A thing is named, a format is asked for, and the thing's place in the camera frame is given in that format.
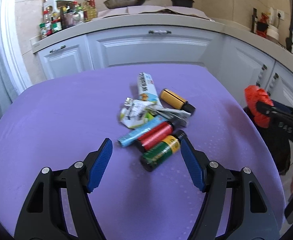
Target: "cabinet handle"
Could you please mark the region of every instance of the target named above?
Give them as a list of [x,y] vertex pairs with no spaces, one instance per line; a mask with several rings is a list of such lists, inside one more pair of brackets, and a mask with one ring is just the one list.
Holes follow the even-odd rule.
[[171,34],[172,31],[149,31],[149,34]]
[[262,66],[262,68],[261,68],[261,70],[260,70],[260,73],[259,73],[259,75],[258,75],[258,79],[257,79],[257,82],[256,82],[256,86],[258,86],[258,87],[260,87],[261,85],[260,85],[260,82],[261,82],[261,80],[262,80],[262,78],[263,78],[263,73],[265,72],[265,70],[267,70],[268,69],[268,67],[266,66],[266,65],[263,65]]
[[53,49],[53,50],[50,50],[50,53],[57,52],[57,51],[59,51],[59,50],[65,49],[65,48],[66,48],[66,45],[63,45],[63,46],[61,46],[59,49]]
[[271,93],[272,93],[272,91],[273,91],[273,88],[274,88],[274,86],[276,85],[278,79],[279,79],[279,75],[278,75],[278,73],[276,72],[276,73],[274,73],[274,75],[273,75],[273,79],[272,79],[272,81],[271,81],[271,83],[270,83],[270,85],[269,85],[269,89],[268,89],[268,91],[267,91],[267,94],[268,94],[269,96],[271,96]]

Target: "power outlet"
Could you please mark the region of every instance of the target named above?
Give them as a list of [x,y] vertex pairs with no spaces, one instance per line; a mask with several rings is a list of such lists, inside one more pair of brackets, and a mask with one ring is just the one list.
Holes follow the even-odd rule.
[[281,14],[281,17],[280,17],[280,20],[285,20],[285,12],[284,11],[281,11],[281,10],[277,10],[277,15],[276,15],[276,18],[278,17],[278,13]]

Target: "red plastic bag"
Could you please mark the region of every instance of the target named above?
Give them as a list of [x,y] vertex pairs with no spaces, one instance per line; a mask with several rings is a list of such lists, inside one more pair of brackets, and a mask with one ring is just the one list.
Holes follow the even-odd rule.
[[256,104],[258,101],[262,101],[270,106],[273,106],[272,100],[269,98],[266,91],[258,86],[248,86],[245,89],[245,100],[247,102],[248,108],[250,109],[251,113],[254,115],[254,122],[256,125],[262,128],[268,128],[270,118],[261,114],[256,109]]

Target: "metal pin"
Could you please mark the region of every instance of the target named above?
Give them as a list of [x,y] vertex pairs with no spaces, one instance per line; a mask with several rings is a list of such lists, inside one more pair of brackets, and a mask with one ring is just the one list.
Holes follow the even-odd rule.
[[212,168],[216,168],[216,167],[219,166],[219,164],[218,164],[217,162],[210,162],[210,166],[211,166]]
[[81,168],[82,166],[83,166],[83,162],[76,162],[74,164],[74,167],[76,167],[76,168]]
[[45,167],[45,168],[42,169],[41,172],[42,172],[43,174],[46,174],[46,173],[48,173],[49,171],[50,171],[50,169],[49,169],[48,167]]
[[251,173],[251,169],[250,168],[247,168],[247,167],[243,168],[243,171],[245,173],[247,173],[247,174],[250,174]]

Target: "kitchen cabinet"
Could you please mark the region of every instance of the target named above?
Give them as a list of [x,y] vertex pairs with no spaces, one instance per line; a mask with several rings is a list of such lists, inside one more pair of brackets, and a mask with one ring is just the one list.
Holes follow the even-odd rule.
[[47,79],[93,70],[86,35],[74,37],[37,53]]
[[249,85],[256,85],[257,82],[265,89],[275,60],[261,50],[229,36],[225,36],[220,53],[221,61],[215,70],[215,77],[245,107],[244,89]]
[[219,33],[176,26],[133,26],[88,34],[95,68],[141,63],[201,64]]
[[293,107],[293,73],[276,62],[266,91],[271,99]]

